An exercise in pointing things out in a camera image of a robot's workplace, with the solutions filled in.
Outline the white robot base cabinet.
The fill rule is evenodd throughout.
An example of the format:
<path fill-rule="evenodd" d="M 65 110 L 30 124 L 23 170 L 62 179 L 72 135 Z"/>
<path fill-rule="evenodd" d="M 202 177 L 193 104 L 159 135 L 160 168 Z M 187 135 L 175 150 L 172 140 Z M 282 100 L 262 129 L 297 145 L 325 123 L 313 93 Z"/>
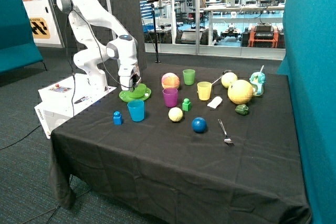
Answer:
<path fill-rule="evenodd" d="M 115 87 L 108 86 L 103 91 L 93 91 L 87 75 L 80 73 L 38 90 L 41 103 L 35 106 L 35 112 L 46 137 L 113 90 Z"/>

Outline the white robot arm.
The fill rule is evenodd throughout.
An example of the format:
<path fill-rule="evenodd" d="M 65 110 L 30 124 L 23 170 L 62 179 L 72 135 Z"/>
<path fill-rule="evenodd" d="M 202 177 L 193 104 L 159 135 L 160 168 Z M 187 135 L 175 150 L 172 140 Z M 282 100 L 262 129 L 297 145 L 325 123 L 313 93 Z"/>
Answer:
<path fill-rule="evenodd" d="M 118 62 L 122 90 L 133 91 L 141 83 L 137 40 L 98 0 L 56 0 L 56 3 L 68 15 L 76 41 L 86 47 L 73 60 L 87 74 L 92 90 L 99 92 L 108 87 L 106 74 L 98 64 L 113 59 Z M 112 30 L 116 39 L 103 45 L 94 35 L 93 26 Z"/>

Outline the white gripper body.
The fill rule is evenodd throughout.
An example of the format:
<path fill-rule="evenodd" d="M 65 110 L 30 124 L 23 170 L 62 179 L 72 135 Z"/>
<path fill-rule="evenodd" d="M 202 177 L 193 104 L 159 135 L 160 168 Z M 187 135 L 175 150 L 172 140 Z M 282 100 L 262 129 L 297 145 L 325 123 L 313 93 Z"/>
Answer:
<path fill-rule="evenodd" d="M 118 75 L 120 86 L 124 91 L 129 91 L 133 87 L 133 77 L 140 77 L 140 68 L 137 63 L 131 65 L 120 65 Z"/>

